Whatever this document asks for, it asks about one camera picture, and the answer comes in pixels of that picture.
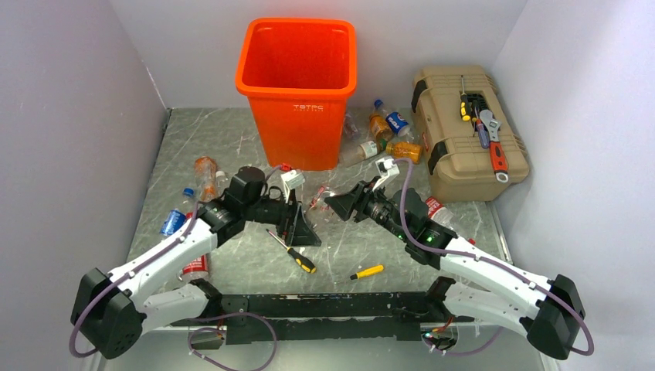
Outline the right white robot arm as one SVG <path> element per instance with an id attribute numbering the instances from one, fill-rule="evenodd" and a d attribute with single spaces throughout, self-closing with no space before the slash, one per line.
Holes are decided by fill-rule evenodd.
<path id="1" fill-rule="evenodd" d="M 593 353 L 585 310 L 570 278 L 549 279 L 482 251 L 431 220 L 414 189 L 403 188 L 389 198 L 373 182 L 359 182 L 325 202 L 344 221 L 373 221 L 404 242 L 413 260 L 447 274 L 426 293 L 430 318 L 480 319 L 523 336 L 553 359 Z"/>

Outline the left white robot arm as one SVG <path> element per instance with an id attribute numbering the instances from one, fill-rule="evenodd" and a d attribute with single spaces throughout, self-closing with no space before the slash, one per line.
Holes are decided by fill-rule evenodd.
<path id="1" fill-rule="evenodd" d="M 166 294 L 156 294 L 173 274 L 241 233 L 248 222 L 275 226 L 287 247 L 319 247 L 295 192 L 273 198 L 269 177 L 244 166 L 223 194 L 195 209 L 182 228 L 136 259 L 108 273 L 94 268 L 80 279 L 70 322 L 69 352 L 86 358 L 98 352 L 107 359 L 124 354 L 145 333 L 187 318 L 204 325 L 222 314 L 221 294 L 195 280 Z"/>

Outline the red cap clear bottle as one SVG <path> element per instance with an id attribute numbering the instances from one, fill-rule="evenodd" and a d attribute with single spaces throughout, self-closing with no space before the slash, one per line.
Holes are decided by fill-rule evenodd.
<path id="1" fill-rule="evenodd" d="M 325 201 L 326 198 L 335 196 L 336 192 L 329 186 L 322 185 L 312 198 L 309 209 L 328 210 L 330 206 Z"/>

